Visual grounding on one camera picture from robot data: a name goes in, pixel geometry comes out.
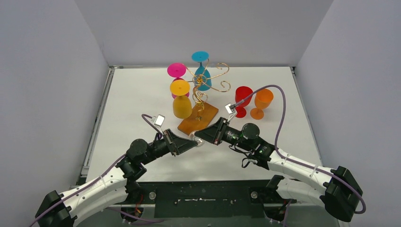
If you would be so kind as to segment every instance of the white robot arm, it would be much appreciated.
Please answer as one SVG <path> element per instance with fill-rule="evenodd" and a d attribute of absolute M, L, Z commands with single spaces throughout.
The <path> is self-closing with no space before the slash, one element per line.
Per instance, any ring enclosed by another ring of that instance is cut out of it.
<path fill-rule="evenodd" d="M 273 145 L 259 137 L 259 128 L 255 124 L 248 123 L 241 131 L 228 125 L 229 120 L 220 118 L 215 124 L 195 132 L 192 140 L 177 137 L 170 130 L 165 130 L 163 138 L 155 139 L 151 143 L 143 139 L 134 140 L 126 154 L 102 176 L 79 188 L 47 194 L 35 221 L 40 227 L 75 227 L 84 219 L 113 204 L 137 197 L 140 186 L 136 181 L 146 172 L 143 165 L 167 153 L 180 155 L 196 147 L 198 139 L 215 145 L 227 142 L 230 149 L 245 154 L 246 159 L 257 166 L 295 179 L 276 175 L 269 181 L 266 190 L 276 191 L 283 199 L 295 199 L 325 207 L 335 218 L 351 221 L 362 190 L 347 169 L 341 166 L 336 170 L 316 166 L 281 149 L 276 151 Z"/>

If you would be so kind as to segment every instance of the wine glass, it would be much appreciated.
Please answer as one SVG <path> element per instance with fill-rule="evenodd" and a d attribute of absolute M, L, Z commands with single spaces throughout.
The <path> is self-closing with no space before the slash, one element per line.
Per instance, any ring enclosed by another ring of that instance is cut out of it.
<path fill-rule="evenodd" d="M 260 90 L 256 93 L 255 106 L 251 110 L 251 117 L 255 120 L 260 120 L 264 117 L 263 109 L 266 109 L 273 100 L 273 92 L 268 89 Z"/>
<path fill-rule="evenodd" d="M 192 114 L 192 105 L 186 94 L 190 85 L 183 79 L 175 80 L 170 85 L 170 91 L 176 97 L 173 101 L 173 113 L 177 118 L 185 119 Z"/>
<path fill-rule="evenodd" d="M 239 102 L 241 100 L 243 100 L 244 98 L 246 98 L 248 95 L 252 94 L 252 89 L 250 89 L 247 86 L 241 86 L 239 88 L 237 88 L 235 90 L 235 102 Z M 247 105 L 249 105 L 249 103 L 251 102 L 252 98 L 248 98 L 247 100 L 245 100 L 243 103 L 241 103 L 240 105 L 238 105 L 235 109 L 237 110 L 237 115 L 236 117 L 238 118 L 243 118 L 246 116 L 246 110 L 244 107 L 246 107 Z"/>

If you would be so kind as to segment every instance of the wooden base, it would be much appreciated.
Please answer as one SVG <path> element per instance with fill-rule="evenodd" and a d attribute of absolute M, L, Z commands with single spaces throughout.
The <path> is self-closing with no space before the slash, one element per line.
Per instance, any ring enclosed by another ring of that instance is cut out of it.
<path fill-rule="evenodd" d="M 208 103 L 204 103 L 204 105 L 205 109 L 200 113 L 200 120 L 198 120 L 197 117 L 198 110 L 200 110 L 201 107 L 196 105 L 194 108 L 192 108 L 192 114 L 188 118 L 184 119 L 178 126 L 178 130 L 189 135 L 195 130 L 202 130 L 208 127 L 210 122 L 218 113 L 218 109 Z"/>

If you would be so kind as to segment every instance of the gray wall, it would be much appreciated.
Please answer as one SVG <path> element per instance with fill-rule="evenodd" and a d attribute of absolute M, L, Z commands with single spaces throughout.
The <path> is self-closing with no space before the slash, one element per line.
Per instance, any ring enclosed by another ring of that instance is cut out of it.
<path fill-rule="evenodd" d="M 73 0 L 0 2 L 0 220 L 77 180 L 107 64 Z"/>
<path fill-rule="evenodd" d="M 332 0 L 75 0 L 109 65 L 292 65 Z"/>
<path fill-rule="evenodd" d="M 335 0 L 296 68 L 323 163 L 367 203 L 351 226 L 400 226 L 401 1 Z"/>

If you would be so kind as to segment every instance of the plastic wine glass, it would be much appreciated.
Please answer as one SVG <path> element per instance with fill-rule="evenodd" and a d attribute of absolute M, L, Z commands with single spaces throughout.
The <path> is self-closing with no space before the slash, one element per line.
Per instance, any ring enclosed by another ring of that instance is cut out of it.
<path fill-rule="evenodd" d="M 170 75 L 170 77 L 182 77 L 187 71 L 187 68 L 185 67 L 184 64 L 180 62 L 173 63 L 168 66 L 167 68 L 167 73 Z"/>
<path fill-rule="evenodd" d="M 255 97 L 255 106 L 256 108 L 253 108 L 251 110 L 251 117 L 255 120 L 260 120 L 264 117 L 264 112 L 263 110 L 266 109 L 271 101 L 273 100 L 273 92 L 268 90 L 268 89 L 263 89 L 260 90 L 256 93 Z"/>
<path fill-rule="evenodd" d="M 183 79 L 173 81 L 170 85 L 170 91 L 175 95 L 173 101 L 173 113 L 177 118 L 185 119 L 192 114 L 192 105 L 186 94 L 190 90 L 190 85 Z"/>
<path fill-rule="evenodd" d="M 247 86 L 241 86 L 239 88 L 237 88 L 235 90 L 235 102 L 239 102 L 241 100 L 243 100 L 244 98 L 246 98 L 248 95 L 250 95 L 252 93 L 252 89 L 250 89 Z M 244 107 L 246 107 L 247 105 L 249 105 L 249 103 L 251 102 L 251 98 L 248 98 L 247 100 L 245 100 L 245 102 L 241 103 L 240 105 L 238 105 L 235 109 L 237 110 L 237 115 L 236 117 L 238 118 L 243 118 L 246 116 L 246 110 Z"/>
<path fill-rule="evenodd" d="M 173 80 L 173 82 L 176 81 L 176 80 L 179 80 L 179 79 L 183 79 L 183 78 L 177 77 L 177 78 L 175 78 L 175 79 Z M 173 98 L 177 97 L 177 96 L 174 95 L 173 93 L 171 93 L 171 96 L 172 96 Z"/>

